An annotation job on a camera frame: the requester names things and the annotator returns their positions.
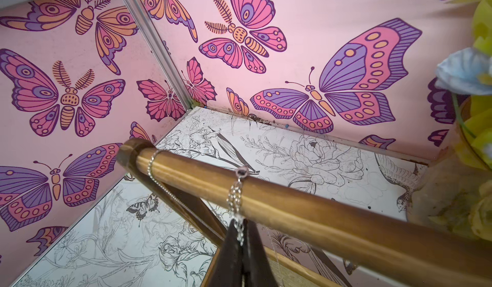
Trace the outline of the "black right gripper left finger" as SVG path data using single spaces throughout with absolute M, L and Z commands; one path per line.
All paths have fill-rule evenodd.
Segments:
M 235 221 L 231 221 L 220 248 L 219 257 L 211 274 L 208 286 L 241 287 L 242 286 L 242 246 L 238 241 Z

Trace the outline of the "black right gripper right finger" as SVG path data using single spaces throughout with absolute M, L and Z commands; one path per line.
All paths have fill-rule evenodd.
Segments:
M 244 286 L 278 287 L 270 268 L 267 255 L 262 244 L 255 222 L 244 220 L 243 241 L 243 279 Z

